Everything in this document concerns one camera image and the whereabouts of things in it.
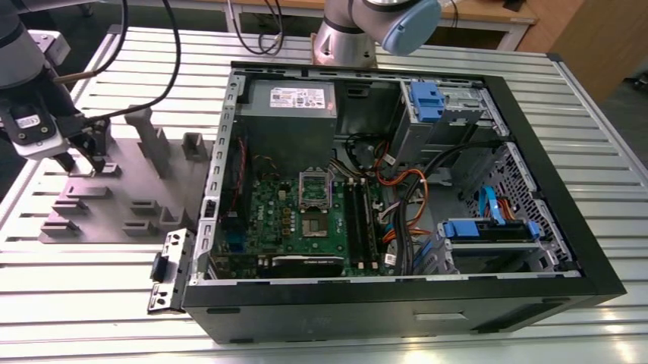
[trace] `floor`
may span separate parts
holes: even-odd
[[[56,27],[63,32],[72,47],[72,53],[59,68],[60,74],[79,72],[86,67],[90,58],[106,36],[112,24],[119,24],[120,11],[118,5],[95,4],[94,16],[83,17],[76,7],[56,9],[50,15],[36,15],[27,19],[33,29]],[[176,9],[178,25],[184,30],[225,31],[225,15],[218,11],[194,11]],[[134,27],[168,27],[168,19],[163,8],[131,6],[131,25]],[[245,14],[242,30],[246,33],[273,32],[274,23],[267,15]],[[319,27],[315,18],[287,17],[286,34],[307,36]],[[632,89],[629,83],[623,83],[615,94],[601,104],[619,133],[628,142],[644,165],[648,165],[648,91]],[[15,154],[11,146],[0,140],[0,199],[4,197],[15,176],[23,167],[23,160]]]

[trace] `power cable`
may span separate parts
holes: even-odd
[[[174,40],[175,40],[175,65],[174,65],[174,72],[171,73],[171,78],[170,82],[166,86],[164,92],[150,102],[146,104],[132,106],[131,108],[126,108],[124,110],[114,111],[108,114],[94,116],[91,118],[87,118],[86,123],[92,124],[96,121],[114,118],[116,116],[122,116],[126,114],[131,114],[132,112],[144,110],[154,105],[159,104],[163,99],[170,95],[171,89],[175,86],[175,81],[178,79],[178,74],[180,73],[180,64],[182,64],[182,42],[180,42],[180,30],[178,29],[178,22],[175,21],[175,14],[174,14],[174,9],[171,8],[170,5],[170,0],[162,0],[162,3],[164,4],[164,9],[166,13],[170,17],[170,23],[171,27],[174,28]]]
[[[115,62],[115,59],[118,58],[119,53],[122,52],[127,31],[128,31],[128,1],[122,0],[122,31],[119,32],[118,46],[115,47],[115,51],[112,52],[111,57],[107,59],[104,64],[96,70],[56,77],[54,79],[54,83],[67,84],[67,83],[78,82],[80,80],[87,80],[88,78],[96,77],[99,74],[102,74],[112,65],[112,63]]]
[[[274,0],[274,4],[277,5],[277,11],[278,14],[274,12],[273,5],[270,5],[269,0],[263,0],[263,2],[267,5],[267,8],[270,9],[270,13],[273,14],[274,22],[278,25],[279,28],[279,33],[274,38],[274,43],[273,45],[266,48],[263,46],[263,36],[266,35],[265,33],[259,34],[258,37],[258,47],[261,51],[255,51],[254,49],[250,48],[247,43],[243,40],[243,36],[241,35],[241,29],[239,29],[239,24],[237,23],[237,19],[234,17],[234,5],[233,5],[233,0],[227,0],[227,5],[230,9],[230,19],[233,20],[233,25],[234,25],[234,30],[237,31],[237,38],[239,39],[241,45],[243,46],[245,49],[254,55],[277,55],[282,51],[283,47],[283,13],[282,13],[282,6],[279,5],[278,0]]]

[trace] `open computer tower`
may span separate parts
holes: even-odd
[[[514,331],[625,292],[502,78],[250,63],[152,278],[221,343]]]

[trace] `slotted metal table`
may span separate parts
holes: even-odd
[[[108,34],[88,68],[103,63]],[[168,138],[214,138],[230,61],[259,60],[229,33],[182,32],[178,85],[154,107]],[[310,62],[287,38],[270,62]],[[628,294],[510,334],[217,345],[187,315],[150,317],[150,264],[160,244],[50,244],[40,225],[66,185],[51,161],[28,162],[0,205],[0,362],[40,359],[241,362],[648,362],[648,173],[560,61],[545,55],[424,47],[378,52],[382,68],[502,76],[525,111]],[[74,90],[96,115],[158,96],[174,67],[168,30],[131,28],[108,72]],[[114,136],[135,137],[122,118]]]

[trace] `ram slot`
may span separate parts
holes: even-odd
[[[362,211],[365,211],[366,217],[366,245],[369,247],[369,256],[366,257],[369,260],[366,262],[369,263],[370,261],[374,262],[376,256],[378,255],[378,248],[376,247],[374,216],[372,214],[372,198],[366,182],[362,184],[362,198],[365,199]]]
[[[370,236],[369,236],[369,216],[366,214],[365,204],[365,187],[362,184],[357,184],[353,189],[353,201],[355,205],[355,213],[359,229],[359,244],[362,251],[362,261],[370,262],[372,260],[372,248],[370,248]]]
[[[353,184],[345,186],[346,241],[351,263],[362,262],[361,221],[358,220]]]

